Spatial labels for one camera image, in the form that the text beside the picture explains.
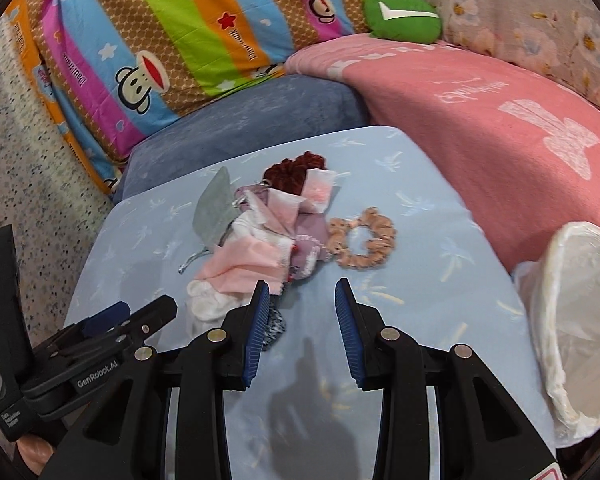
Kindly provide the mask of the left hand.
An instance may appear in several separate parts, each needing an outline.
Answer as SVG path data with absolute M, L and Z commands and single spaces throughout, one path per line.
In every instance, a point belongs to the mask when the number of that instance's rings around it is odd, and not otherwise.
M 24 463 L 37 476 L 55 453 L 53 445 L 40 437 L 23 436 L 16 445 Z

